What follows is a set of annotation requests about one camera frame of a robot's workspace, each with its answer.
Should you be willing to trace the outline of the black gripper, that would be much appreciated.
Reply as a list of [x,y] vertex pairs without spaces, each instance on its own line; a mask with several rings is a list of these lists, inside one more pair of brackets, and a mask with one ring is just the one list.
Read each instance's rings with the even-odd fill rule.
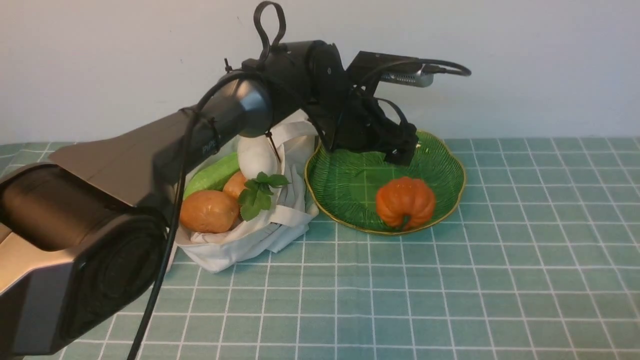
[[320,104],[320,129],[329,153],[380,153],[386,163],[409,166],[418,145],[418,129],[390,100],[357,95],[345,107]]

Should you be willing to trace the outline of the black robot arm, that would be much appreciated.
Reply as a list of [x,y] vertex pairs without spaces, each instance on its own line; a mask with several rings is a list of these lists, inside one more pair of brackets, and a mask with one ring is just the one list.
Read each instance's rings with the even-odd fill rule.
[[409,164],[416,129],[384,116],[370,86],[420,73],[418,58],[361,51],[343,68],[324,41],[265,44],[196,105],[120,136],[58,148],[1,180],[1,358],[57,353],[153,287],[178,231],[186,175],[237,136],[298,110],[330,150]]

